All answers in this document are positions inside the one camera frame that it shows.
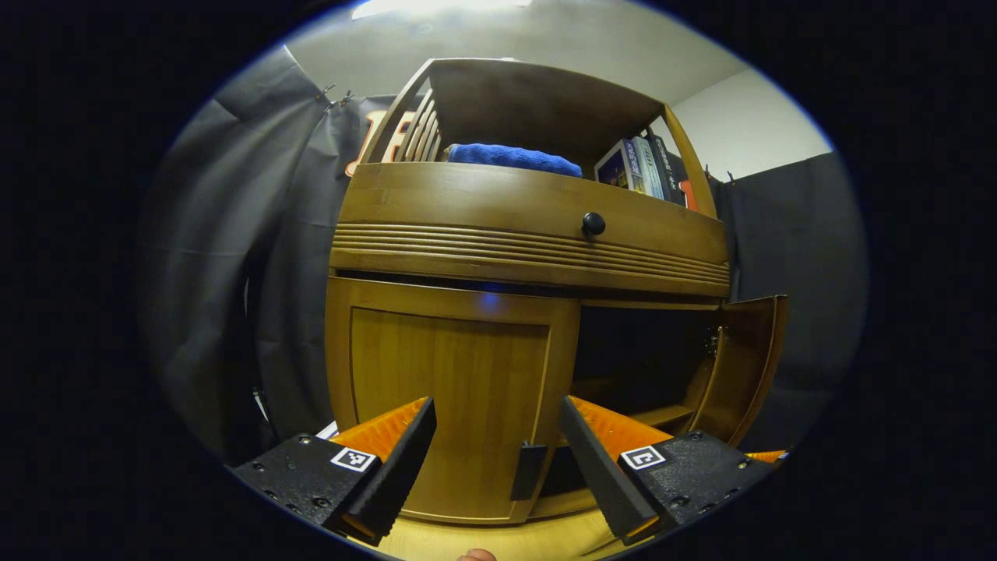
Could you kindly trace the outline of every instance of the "black knob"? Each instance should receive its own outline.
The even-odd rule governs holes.
[[[591,236],[598,236],[606,231],[606,221],[599,213],[585,213],[581,217],[581,230]]]

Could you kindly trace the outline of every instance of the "wooden cabinet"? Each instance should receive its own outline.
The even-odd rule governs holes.
[[[581,229],[586,213],[600,214],[605,232],[587,237]],[[361,164],[332,243],[342,269],[718,297],[730,292],[720,221],[632,191],[531,170]]]
[[[427,82],[397,161],[384,162]],[[590,181],[606,151],[658,117],[699,212]],[[557,154],[584,177],[437,161],[448,144],[473,142]],[[587,213],[603,232],[582,228]],[[329,268],[335,418],[345,429],[433,396],[437,433],[402,514],[436,522],[519,523],[594,506],[584,482],[570,481],[557,422],[567,394],[737,443],[785,328],[783,297],[726,302],[724,225],[668,106],[520,62],[431,60],[416,73],[361,156]],[[546,448],[520,471],[524,446]],[[527,471],[536,481],[513,485]]]
[[[524,444],[557,443],[578,302],[331,279],[326,349],[340,429],[423,395],[438,429],[403,513],[443,522],[526,519],[536,491],[512,501]]]

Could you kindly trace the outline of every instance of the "black curtain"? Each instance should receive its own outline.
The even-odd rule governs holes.
[[[869,291],[865,234],[837,154],[711,180],[731,245],[731,300],[786,294],[786,338],[744,450],[796,445],[854,357]]]
[[[333,420],[323,339],[332,233],[365,116],[393,99],[330,103],[280,47],[201,108],[148,188],[143,340],[172,406],[229,465]]]

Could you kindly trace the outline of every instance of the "wooden floor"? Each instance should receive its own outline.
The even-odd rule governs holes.
[[[628,549],[613,539],[598,508],[508,527],[453,526],[399,517],[376,549],[411,561],[449,561],[472,548],[487,549],[498,561],[602,559]]]

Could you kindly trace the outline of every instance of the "book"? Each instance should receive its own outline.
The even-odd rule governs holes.
[[[692,183],[688,180],[679,182],[679,189],[685,194],[686,208],[690,211],[699,212],[699,205],[696,204],[696,196],[692,193]]]
[[[644,179],[644,174],[640,171],[640,159],[637,158],[637,148],[633,146],[633,141],[628,141],[623,139],[624,152],[626,154],[627,170],[630,171],[630,179],[633,183],[630,184],[630,191],[636,191],[642,195],[647,195],[647,184]]]
[[[599,183],[622,187],[629,191],[644,192],[644,179],[640,173],[633,143],[621,140],[595,165],[595,178]]]
[[[675,173],[672,171],[672,166],[668,161],[668,152],[665,150],[665,141],[658,135],[648,131],[647,142],[651,145],[654,163],[658,167],[661,186],[665,191],[665,201],[685,207],[686,198],[678,182],[675,180]]]
[[[658,175],[658,168],[654,164],[654,154],[651,152],[650,143],[641,137],[634,137],[631,141],[633,142],[634,148],[637,149],[637,156],[640,161],[640,171],[644,175],[647,195],[650,195],[655,199],[668,201],[668,199],[665,198],[664,190],[661,188],[661,178]]]

